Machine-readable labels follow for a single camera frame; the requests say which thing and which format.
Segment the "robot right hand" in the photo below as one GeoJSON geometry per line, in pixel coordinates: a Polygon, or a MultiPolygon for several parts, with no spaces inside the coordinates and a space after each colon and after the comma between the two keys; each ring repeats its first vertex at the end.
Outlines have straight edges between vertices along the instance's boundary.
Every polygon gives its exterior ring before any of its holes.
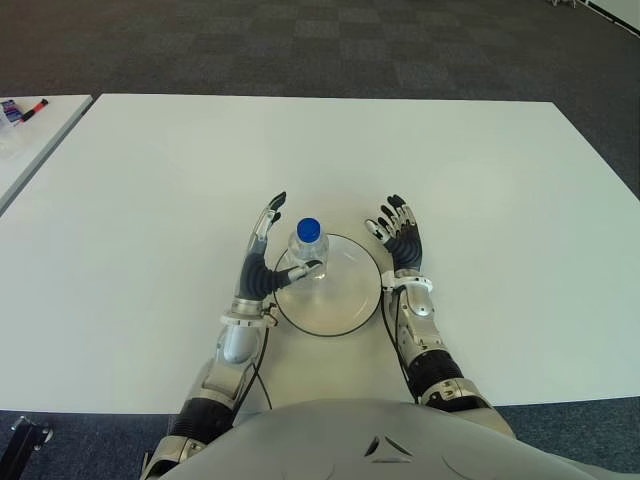
{"type": "Polygon", "coordinates": [[[366,219],[366,229],[391,255],[395,271],[421,271],[423,248],[419,227],[406,201],[397,194],[387,197],[380,206],[382,215],[366,219]]]}

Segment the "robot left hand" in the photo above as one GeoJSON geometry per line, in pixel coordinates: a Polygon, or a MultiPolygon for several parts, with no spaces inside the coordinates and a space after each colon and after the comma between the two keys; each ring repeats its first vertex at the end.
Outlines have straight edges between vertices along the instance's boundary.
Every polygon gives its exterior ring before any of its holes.
{"type": "Polygon", "coordinates": [[[274,292],[307,277],[318,270],[323,263],[312,259],[286,270],[275,271],[267,267],[265,253],[268,245],[268,233],[281,213],[279,209],[286,202],[286,193],[273,197],[260,213],[249,236],[246,254],[243,260],[235,296],[246,301],[263,301],[274,292]]]}

